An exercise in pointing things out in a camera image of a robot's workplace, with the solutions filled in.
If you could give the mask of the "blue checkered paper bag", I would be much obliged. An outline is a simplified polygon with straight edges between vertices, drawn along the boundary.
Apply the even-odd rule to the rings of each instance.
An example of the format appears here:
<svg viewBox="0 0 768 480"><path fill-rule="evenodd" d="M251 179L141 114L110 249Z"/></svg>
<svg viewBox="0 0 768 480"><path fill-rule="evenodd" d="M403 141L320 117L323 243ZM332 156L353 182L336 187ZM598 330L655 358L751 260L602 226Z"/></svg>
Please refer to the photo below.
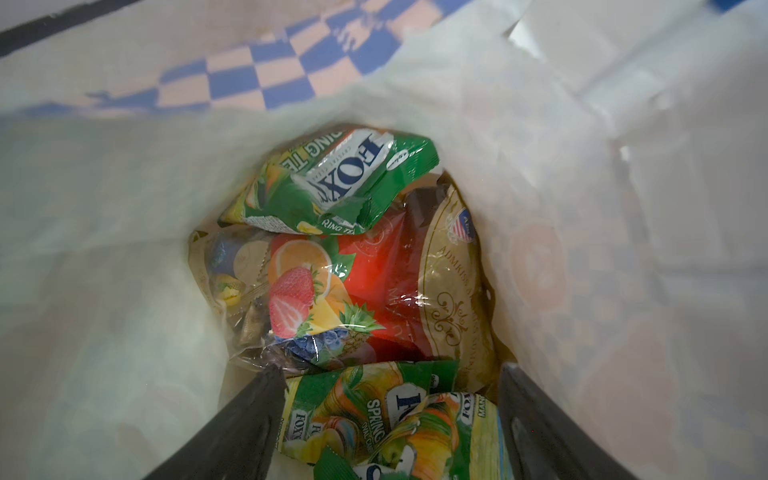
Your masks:
<svg viewBox="0 0 768 480"><path fill-rule="evenodd" d="M638 479L765 478L766 8L349 1L3 116L2 477L142 478L264 371L189 238L362 126L430 139L399 194L448 176L470 211L498 371L459 390L516 363Z"/></svg>

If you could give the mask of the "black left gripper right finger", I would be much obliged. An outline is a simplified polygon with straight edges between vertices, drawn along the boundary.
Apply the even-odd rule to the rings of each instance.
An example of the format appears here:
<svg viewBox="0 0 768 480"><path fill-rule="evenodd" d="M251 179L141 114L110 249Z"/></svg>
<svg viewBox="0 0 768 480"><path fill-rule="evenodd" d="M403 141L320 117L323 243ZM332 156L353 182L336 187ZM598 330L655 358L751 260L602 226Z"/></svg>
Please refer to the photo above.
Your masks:
<svg viewBox="0 0 768 480"><path fill-rule="evenodd" d="M501 367L498 412L516 479L635 478L516 363Z"/></svg>

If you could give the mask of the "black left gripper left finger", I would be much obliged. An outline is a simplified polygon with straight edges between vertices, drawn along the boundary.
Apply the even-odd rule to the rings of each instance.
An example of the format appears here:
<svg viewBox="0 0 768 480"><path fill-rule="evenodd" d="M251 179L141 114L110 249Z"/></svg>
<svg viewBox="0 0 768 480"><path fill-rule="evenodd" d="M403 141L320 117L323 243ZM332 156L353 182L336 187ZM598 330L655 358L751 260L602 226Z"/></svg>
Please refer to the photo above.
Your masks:
<svg viewBox="0 0 768 480"><path fill-rule="evenodd" d="M258 373L149 479L264 479L275 450L286 381L271 365Z"/></svg>

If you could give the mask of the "green snack bag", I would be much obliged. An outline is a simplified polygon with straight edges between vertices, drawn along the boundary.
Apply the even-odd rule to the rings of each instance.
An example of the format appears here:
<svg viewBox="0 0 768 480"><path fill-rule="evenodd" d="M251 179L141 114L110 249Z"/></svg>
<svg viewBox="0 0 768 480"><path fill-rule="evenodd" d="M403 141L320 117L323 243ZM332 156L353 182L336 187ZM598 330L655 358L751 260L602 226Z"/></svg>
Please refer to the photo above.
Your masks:
<svg viewBox="0 0 768 480"><path fill-rule="evenodd" d="M220 215L273 233L357 235L439 164L423 136L368 127L317 134L270 156Z"/></svg>

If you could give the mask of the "green yellow fox candy bag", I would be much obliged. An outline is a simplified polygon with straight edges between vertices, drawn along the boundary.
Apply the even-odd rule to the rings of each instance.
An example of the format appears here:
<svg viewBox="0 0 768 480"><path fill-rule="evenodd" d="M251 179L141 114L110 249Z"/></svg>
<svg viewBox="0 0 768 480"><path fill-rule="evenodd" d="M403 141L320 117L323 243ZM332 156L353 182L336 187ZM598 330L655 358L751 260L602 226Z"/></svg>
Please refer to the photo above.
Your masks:
<svg viewBox="0 0 768 480"><path fill-rule="evenodd" d="M317 479L511 479L497 407L452 360L291 378L276 449Z"/></svg>

